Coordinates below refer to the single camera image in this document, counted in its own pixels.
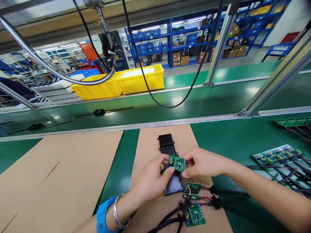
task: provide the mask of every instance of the yellow plastic bin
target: yellow plastic bin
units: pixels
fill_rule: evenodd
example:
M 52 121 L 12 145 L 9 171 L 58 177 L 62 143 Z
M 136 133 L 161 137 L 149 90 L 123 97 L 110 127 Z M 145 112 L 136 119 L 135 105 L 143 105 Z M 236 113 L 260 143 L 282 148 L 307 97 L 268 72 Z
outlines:
M 114 75 L 106 82 L 95 86 L 82 86 L 74 84 L 71 88 L 76 92 L 78 96 L 83 100 L 92 99 L 104 99 L 118 97 L 121 95 L 122 90 L 117 82 L 117 77 L 121 75 L 123 71 L 115 72 Z M 83 81 L 95 81 L 103 78 L 107 74 L 93 75 Z
M 164 88 L 164 70 L 161 64 L 145 66 L 143 70 L 150 90 Z M 123 94 L 148 91 L 140 68 L 125 70 L 116 78 L 116 81 Z

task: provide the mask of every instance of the ceiling light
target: ceiling light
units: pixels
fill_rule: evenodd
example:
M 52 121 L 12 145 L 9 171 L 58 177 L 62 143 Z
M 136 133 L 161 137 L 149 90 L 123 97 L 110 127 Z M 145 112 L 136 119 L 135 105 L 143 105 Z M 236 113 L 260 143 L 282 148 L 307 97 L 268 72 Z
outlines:
M 182 24 L 184 21 L 178 21 L 178 22 L 174 22 L 172 23 L 172 25 L 176 25 L 176 24 Z
M 44 49 L 44 50 L 42 50 L 42 51 L 50 51 L 50 50 L 54 50 L 54 49 L 58 49 L 58 47 L 49 48 L 49 49 Z
M 202 16 L 202 17 L 199 17 L 199 18 L 188 19 L 188 22 L 199 20 L 199 19 L 205 19 L 205 18 L 206 18 L 206 16 Z
M 63 45 L 63 46 L 61 46 L 61 48 L 69 47 L 69 46 L 76 45 L 76 44 L 77 43 L 73 43 L 73 44 L 70 44 L 70 45 Z
M 160 26 L 156 26 L 156 27 L 151 27 L 151 28 L 145 28 L 145 29 L 141 29 L 141 31 L 148 31 L 148 30 L 152 30 L 152 29 L 157 29 Z

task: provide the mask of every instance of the blue watch strap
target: blue watch strap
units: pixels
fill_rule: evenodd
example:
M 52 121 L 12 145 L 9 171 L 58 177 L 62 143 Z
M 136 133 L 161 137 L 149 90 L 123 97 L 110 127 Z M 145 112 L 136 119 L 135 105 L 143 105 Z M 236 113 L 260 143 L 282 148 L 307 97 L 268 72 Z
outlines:
M 111 232 L 108 230 L 106 225 L 106 213 L 109 206 L 111 206 L 114 201 L 117 199 L 117 196 L 113 196 L 109 198 L 105 203 L 101 204 L 97 211 L 97 233 L 117 233 L 120 229 L 115 232 Z

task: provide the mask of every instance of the silver bracelet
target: silver bracelet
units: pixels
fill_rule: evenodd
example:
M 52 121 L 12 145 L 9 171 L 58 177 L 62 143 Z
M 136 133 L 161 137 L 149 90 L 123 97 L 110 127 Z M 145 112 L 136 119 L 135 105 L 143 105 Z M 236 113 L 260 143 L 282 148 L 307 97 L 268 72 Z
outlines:
M 114 202 L 114 206 L 113 206 L 114 221 L 116 222 L 118 228 L 120 228 L 120 229 L 126 228 L 126 227 L 129 225 L 130 220 L 131 220 L 130 218 L 128 218 L 128 219 L 126 220 L 125 225 L 122 225 L 122 224 L 120 223 L 119 218 L 118 218 L 118 214 L 117 214 L 117 202 L 118 202 L 119 198 L 122 197 L 123 195 L 124 195 L 124 193 L 122 193 L 121 195 L 117 196 L 117 198 L 116 198 L 116 200 L 115 200 L 115 202 Z

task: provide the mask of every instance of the left hand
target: left hand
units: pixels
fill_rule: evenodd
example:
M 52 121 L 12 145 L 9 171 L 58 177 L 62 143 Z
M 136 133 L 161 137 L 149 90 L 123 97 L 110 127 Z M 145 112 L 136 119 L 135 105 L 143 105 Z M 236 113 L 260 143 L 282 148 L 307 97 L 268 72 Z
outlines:
M 134 192 L 143 203 L 160 196 L 174 173 L 174 167 L 167 168 L 160 174 L 161 164 L 168 164 L 169 155 L 160 154 L 150 160 L 139 175 L 136 184 L 130 192 Z

